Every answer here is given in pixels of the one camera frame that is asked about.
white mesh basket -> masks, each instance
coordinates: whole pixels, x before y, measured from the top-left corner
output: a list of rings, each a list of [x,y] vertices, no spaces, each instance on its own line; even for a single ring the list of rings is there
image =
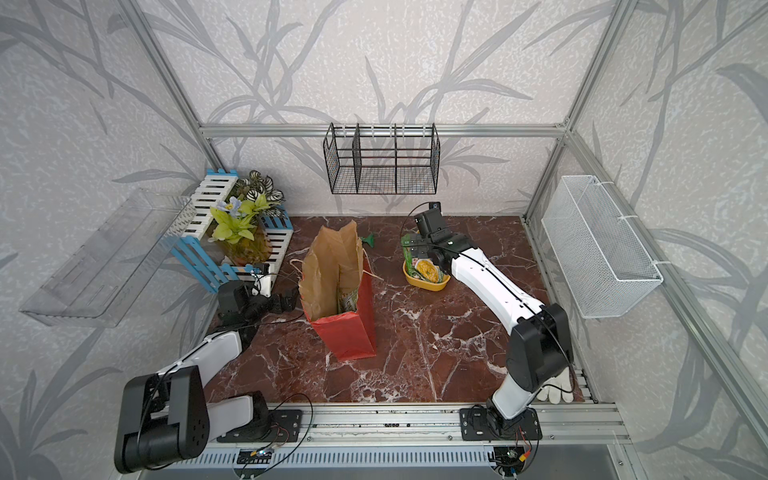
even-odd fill
[[[592,175],[563,176],[541,223],[584,318],[622,316],[664,281]]]

potted plant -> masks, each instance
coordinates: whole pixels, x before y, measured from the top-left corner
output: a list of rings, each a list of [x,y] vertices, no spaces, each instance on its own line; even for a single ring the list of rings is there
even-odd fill
[[[259,219],[284,217],[277,207],[284,199],[271,177],[252,170],[248,178],[237,180],[228,202],[222,200],[210,208],[214,222],[208,241],[217,242],[237,266],[267,261],[272,247]]]

aluminum rail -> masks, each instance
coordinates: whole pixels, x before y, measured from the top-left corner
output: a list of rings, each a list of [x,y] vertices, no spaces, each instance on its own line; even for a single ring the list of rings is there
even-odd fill
[[[149,57],[152,66],[163,81],[168,93],[179,107],[181,116],[184,117],[184,121],[187,123],[192,136],[197,141],[206,159],[208,159],[208,162],[214,169],[224,168],[224,165],[216,154],[214,148],[203,135],[200,134],[200,121],[194,113],[192,103],[184,94],[181,82],[176,76],[173,68],[170,66],[170,62],[165,58],[160,42],[157,40],[157,37],[155,37],[152,27],[149,26],[149,21],[141,11],[141,7],[139,7],[136,0],[118,0],[118,4],[120,4],[123,11],[123,19],[125,20],[126,25],[134,33],[139,45],[141,45],[144,49],[144,53]]]
[[[586,174],[594,175],[600,181],[609,182],[605,184],[605,190],[623,214],[635,215],[634,209],[612,182],[611,177],[581,135],[568,132],[565,135],[565,143]],[[637,217],[630,217],[629,220],[651,257],[654,260],[668,261],[667,255],[643,222]],[[699,347],[699,351],[711,369],[720,377],[726,393],[752,429],[757,441],[768,452],[768,397],[701,306],[677,268],[672,263],[659,264],[658,268],[664,275],[664,282],[659,288],[666,296],[672,310],[690,334],[690,338]]]
[[[278,404],[269,404],[271,409]],[[448,446],[462,443],[459,409],[472,403],[321,403],[304,445],[318,446]],[[542,445],[631,443],[613,403],[535,404],[544,438]],[[310,426],[309,403],[287,403],[284,409],[303,411],[300,437]],[[508,445],[509,441],[478,442]],[[263,442],[237,443],[249,448]]]
[[[356,124],[334,124],[337,135],[355,134]],[[430,124],[360,125],[361,137],[429,137]],[[557,124],[438,124],[440,137],[562,137]],[[205,138],[218,137],[325,137],[328,124],[216,124],[203,125]]]
[[[594,52],[592,61],[587,68],[587,73],[584,75],[584,80],[581,82],[581,86],[576,93],[576,98],[568,111],[568,116],[564,120],[566,130],[572,131],[576,128],[581,114],[587,107],[587,103],[597,87],[600,78],[605,72],[605,68],[608,65],[608,61],[611,59],[616,46],[621,40],[621,36],[624,34],[624,30],[627,28],[629,19],[632,16],[634,7],[637,5],[637,0],[617,0],[614,10],[611,13],[611,18],[608,20],[608,25],[603,32],[603,36],[600,39],[597,50]],[[544,168],[544,173],[541,174],[541,178],[536,185],[533,197],[528,208],[525,209],[524,217],[528,218],[533,214],[534,209],[541,200],[541,195],[544,192],[544,187],[557,170],[560,159],[564,152],[562,137],[558,139],[558,144],[554,147],[547,166]]]

red paper bag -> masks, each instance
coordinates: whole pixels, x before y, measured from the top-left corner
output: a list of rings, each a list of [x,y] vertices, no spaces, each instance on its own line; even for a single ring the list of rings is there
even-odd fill
[[[338,360],[376,356],[373,286],[357,223],[321,227],[302,263],[299,282],[306,318]],[[339,312],[338,295],[357,290],[357,311]]]

red marble surface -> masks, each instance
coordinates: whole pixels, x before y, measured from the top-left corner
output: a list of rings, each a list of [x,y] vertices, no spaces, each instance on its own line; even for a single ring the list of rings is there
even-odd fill
[[[399,231],[404,217],[293,217],[293,238],[281,273],[299,278],[289,260],[306,254],[320,226],[350,220],[358,235],[374,233],[368,252],[374,274],[377,355],[339,362],[306,319],[262,325],[250,348],[206,387],[209,401],[260,390],[268,402],[295,392],[313,402],[484,402],[506,375],[508,336],[465,285],[451,279],[441,292],[410,286],[402,273]],[[548,303],[531,247],[517,217],[446,217],[468,234],[505,275]],[[412,226],[412,220],[406,228]],[[291,282],[279,278],[280,292]],[[264,322],[294,319],[300,310]],[[293,401],[305,401],[294,397]]]

